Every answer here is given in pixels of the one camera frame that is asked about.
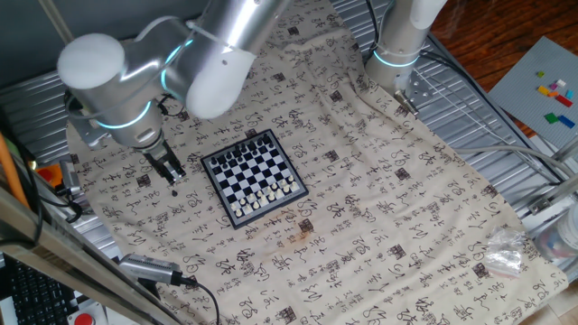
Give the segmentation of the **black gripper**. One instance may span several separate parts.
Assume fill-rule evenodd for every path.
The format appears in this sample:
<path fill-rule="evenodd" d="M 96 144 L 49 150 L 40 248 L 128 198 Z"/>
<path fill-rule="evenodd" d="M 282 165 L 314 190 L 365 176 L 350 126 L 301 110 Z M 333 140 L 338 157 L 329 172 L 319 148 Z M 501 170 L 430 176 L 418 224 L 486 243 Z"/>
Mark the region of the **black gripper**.
<path fill-rule="evenodd" d="M 165 140 L 157 139 L 153 144 L 142 150 L 142 154 L 156 171 L 170 184 L 174 184 L 186 175 L 179 159 L 173 152 L 167 153 Z"/>

